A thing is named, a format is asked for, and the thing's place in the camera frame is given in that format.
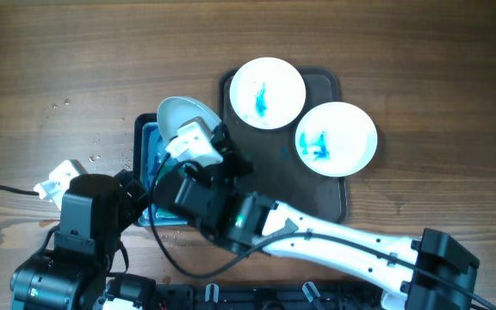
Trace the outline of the white plate two smears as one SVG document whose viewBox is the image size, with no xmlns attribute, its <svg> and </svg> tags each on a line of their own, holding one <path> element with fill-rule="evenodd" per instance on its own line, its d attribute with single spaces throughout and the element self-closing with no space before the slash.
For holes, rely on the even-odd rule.
<svg viewBox="0 0 496 310">
<path fill-rule="evenodd" d="M 374 157 L 375 123 L 361 108 L 347 102 L 322 103 L 307 112 L 294 134 L 302 163 L 325 177 L 347 177 Z"/>
</svg>

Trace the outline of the small white plate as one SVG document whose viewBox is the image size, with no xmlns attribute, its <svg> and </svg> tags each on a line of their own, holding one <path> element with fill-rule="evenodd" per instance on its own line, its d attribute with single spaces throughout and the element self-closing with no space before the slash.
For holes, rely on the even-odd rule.
<svg viewBox="0 0 496 310">
<path fill-rule="evenodd" d="M 222 120 L 211 108 L 194 97 L 171 96 L 160 103 L 157 122 L 167 146 L 175 138 L 182 140 L 183 136 L 202 134 L 209 139 Z"/>
</svg>

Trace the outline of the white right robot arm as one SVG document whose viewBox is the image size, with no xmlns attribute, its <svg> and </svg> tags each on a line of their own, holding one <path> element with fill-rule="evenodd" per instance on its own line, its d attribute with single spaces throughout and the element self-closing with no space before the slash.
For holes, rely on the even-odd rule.
<svg viewBox="0 0 496 310">
<path fill-rule="evenodd" d="M 420 238 L 364 232 L 321 220 L 237 181 L 253 165 L 226 125 L 208 133 L 197 123 L 166 143 L 177 162 L 154 185 L 155 204 L 185 219 L 201 235 L 236 254 L 261 251 L 324 265 L 381 288 L 384 309 L 469 309 L 480 262 L 447 233 L 426 228 Z"/>
</svg>

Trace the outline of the white plate streak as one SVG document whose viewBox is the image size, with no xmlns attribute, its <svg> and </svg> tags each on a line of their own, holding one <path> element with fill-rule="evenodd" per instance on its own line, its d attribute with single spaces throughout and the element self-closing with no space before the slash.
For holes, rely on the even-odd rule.
<svg viewBox="0 0 496 310">
<path fill-rule="evenodd" d="M 233 75 L 229 99 L 236 116 L 251 127 L 274 130 L 303 110 L 307 91 L 299 71 L 285 60 L 263 57 Z"/>
</svg>

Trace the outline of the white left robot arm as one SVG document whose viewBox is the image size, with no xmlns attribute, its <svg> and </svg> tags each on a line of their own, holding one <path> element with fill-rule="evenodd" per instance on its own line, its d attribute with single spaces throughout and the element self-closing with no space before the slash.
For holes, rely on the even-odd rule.
<svg viewBox="0 0 496 310">
<path fill-rule="evenodd" d="M 91 309 L 111 275 L 121 234 L 151 197 L 131 171 L 83 174 L 64 193 L 60 221 L 10 279 L 12 309 Z"/>
</svg>

